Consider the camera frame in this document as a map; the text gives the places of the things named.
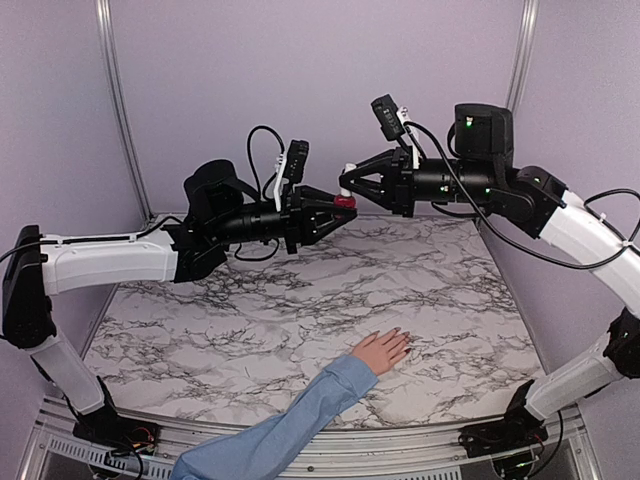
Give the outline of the red nail polish bottle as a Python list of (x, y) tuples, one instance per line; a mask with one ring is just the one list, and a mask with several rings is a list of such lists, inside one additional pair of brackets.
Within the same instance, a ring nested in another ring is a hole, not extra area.
[(334, 197), (333, 203), (341, 208), (355, 209), (356, 199), (351, 195), (338, 194)]

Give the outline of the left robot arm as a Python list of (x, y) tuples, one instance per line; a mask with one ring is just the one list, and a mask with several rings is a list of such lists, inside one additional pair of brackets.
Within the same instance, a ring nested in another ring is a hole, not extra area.
[(58, 331), (51, 298), (62, 292), (133, 281), (185, 283), (209, 276), (233, 244), (282, 240), (289, 253), (313, 245), (357, 216), (346, 191), (329, 194), (301, 183), (299, 167), (271, 201), (237, 177), (229, 160), (213, 160), (184, 182), (189, 210), (141, 232), (93, 237), (20, 231), (3, 255), (1, 337), (26, 351), (69, 400), (80, 421), (106, 445), (125, 438), (126, 423), (106, 386)]

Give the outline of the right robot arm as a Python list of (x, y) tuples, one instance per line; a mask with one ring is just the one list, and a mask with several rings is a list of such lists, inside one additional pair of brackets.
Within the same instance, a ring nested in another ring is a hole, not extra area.
[(466, 202), (480, 220), (498, 215), (567, 255), (565, 267), (590, 271), (622, 302), (621, 314), (588, 350), (564, 366), (521, 385), (504, 416), (468, 426), (463, 440), (515, 448), (563, 407), (621, 379), (639, 375), (639, 249), (561, 180), (546, 170), (513, 165), (510, 110), (463, 103), (437, 156), (419, 143), (424, 128), (389, 96), (372, 105), (389, 151), (341, 174), (342, 188), (409, 217), (419, 201)]

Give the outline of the blue sleeved forearm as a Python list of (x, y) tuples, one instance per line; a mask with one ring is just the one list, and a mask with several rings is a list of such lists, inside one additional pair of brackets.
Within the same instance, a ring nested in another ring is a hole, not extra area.
[(336, 416), (378, 383), (360, 359), (343, 355), (326, 366), (288, 409), (234, 435), (182, 453), (173, 479), (274, 479)]

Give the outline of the mannequin hand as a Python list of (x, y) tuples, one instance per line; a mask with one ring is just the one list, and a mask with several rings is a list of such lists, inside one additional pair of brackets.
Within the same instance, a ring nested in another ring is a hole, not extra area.
[(350, 355), (361, 360), (376, 376), (392, 370), (411, 351), (410, 333), (393, 328), (385, 334), (379, 331), (361, 340)]

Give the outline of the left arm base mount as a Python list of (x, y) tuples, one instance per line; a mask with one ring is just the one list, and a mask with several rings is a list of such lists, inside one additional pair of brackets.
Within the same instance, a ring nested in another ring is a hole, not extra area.
[(156, 423), (120, 418), (114, 425), (90, 428), (77, 421), (73, 435), (92, 443), (115, 448), (119, 452), (151, 455), (155, 452), (160, 427)]

